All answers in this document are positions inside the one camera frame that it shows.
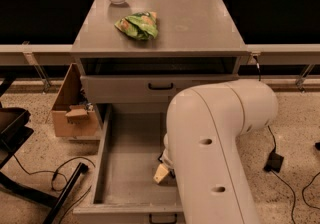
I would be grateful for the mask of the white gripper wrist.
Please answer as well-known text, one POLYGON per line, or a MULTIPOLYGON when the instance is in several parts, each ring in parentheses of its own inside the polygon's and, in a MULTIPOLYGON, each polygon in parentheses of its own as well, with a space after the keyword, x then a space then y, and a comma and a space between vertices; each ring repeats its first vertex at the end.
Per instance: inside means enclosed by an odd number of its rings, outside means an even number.
POLYGON ((161 156, 161 161, 162 163, 157 167, 157 170, 154 174, 154 181, 157 184, 160 184, 170 173, 169 169, 173 169, 173 161, 170 156, 169 152, 169 140, 168 136, 165 135, 163 138, 163 143, 164 143, 164 150, 161 156))

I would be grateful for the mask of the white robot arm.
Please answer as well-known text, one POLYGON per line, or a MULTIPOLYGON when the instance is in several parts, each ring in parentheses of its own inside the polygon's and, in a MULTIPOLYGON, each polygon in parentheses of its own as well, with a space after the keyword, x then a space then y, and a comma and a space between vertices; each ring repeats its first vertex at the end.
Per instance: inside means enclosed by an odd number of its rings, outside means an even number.
POLYGON ((186 224, 260 224, 236 138, 277 112, 274 91, 257 80, 195 86, 172 99, 163 162, 175 173, 186 224))

